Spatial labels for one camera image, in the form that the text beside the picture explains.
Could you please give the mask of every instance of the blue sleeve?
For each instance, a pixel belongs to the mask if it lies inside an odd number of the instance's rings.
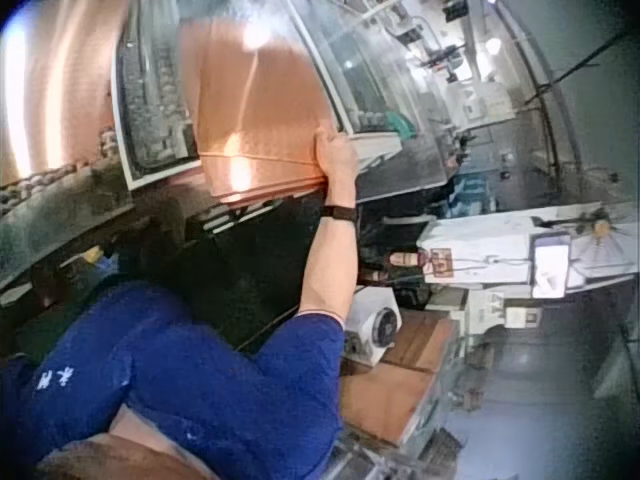
[[[321,313],[303,313],[282,325],[255,357],[268,375],[332,405],[338,402],[342,326]]]
[[[20,395],[29,383],[35,366],[25,355],[16,355],[0,369],[0,455],[9,451],[20,413]]]

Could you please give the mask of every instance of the black wristwatch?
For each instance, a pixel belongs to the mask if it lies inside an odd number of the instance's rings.
[[[355,208],[337,207],[327,205],[322,210],[323,217],[331,217],[335,220],[346,220],[354,225],[358,221],[358,211]]]

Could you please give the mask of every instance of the hand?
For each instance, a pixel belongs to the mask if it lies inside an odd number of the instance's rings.
[[[316,158],[329,179],[327,204],[352,208],[356,201],[358,155],[344,134],[326,128],[316,132]]]

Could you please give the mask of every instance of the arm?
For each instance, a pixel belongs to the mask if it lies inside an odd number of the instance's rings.
[[[320,130],[316,156],[329,180],[326,204],[354,208],[358,158],[349,140]],[[324,311],[344,322],[357,276],[355,226],[348,221],[322,218],[304,272],[300,313]]]

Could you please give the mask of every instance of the person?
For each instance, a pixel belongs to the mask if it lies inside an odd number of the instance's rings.
[[[326,205],[354,209],[348,139],[321,129],[316,156]],[[253,357],[191,322],[169,292],[131,281],[105,291],[37,368],[9,360],[7,458],[50,480],[318,477],[341,429],[343,324],[357,277],[350,211],[320,220],[299,311]]]

